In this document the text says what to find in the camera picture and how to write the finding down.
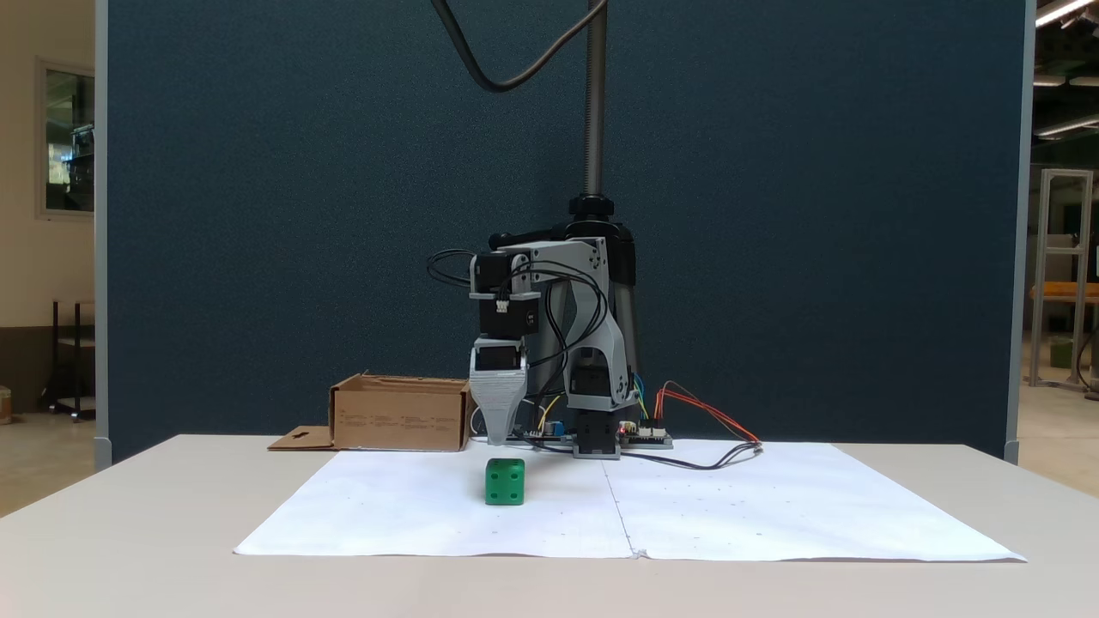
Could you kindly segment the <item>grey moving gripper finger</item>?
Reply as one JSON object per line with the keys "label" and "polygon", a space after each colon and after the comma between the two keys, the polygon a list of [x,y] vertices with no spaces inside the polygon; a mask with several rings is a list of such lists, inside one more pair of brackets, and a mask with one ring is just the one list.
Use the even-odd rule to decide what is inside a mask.
{"label": "grey moving gripper finger", "polygon": [[470,391],[482,413],[487,442],[506,445],[519,404],[525,399],[528,372],[471,372]]}

